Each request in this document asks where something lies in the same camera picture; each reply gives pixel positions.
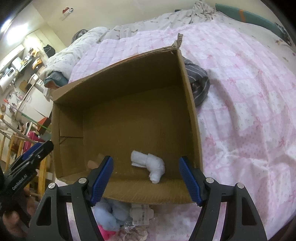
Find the person's left hand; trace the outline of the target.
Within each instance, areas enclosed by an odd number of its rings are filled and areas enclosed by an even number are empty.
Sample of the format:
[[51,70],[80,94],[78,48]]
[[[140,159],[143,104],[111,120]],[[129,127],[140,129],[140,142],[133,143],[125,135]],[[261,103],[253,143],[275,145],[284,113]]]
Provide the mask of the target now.
[[[26,202],[27,202],[27,213],[30,217],[33,217],[38,203],[34,200],[34,197],[31,196],[31,192],[29,189],[24,189]],[[17,212],[13,211],[11,214],[3,215],[3,223],[10,235],[13,238],[25,238],[27,233],[24,232],[20,226],[20,216]]]

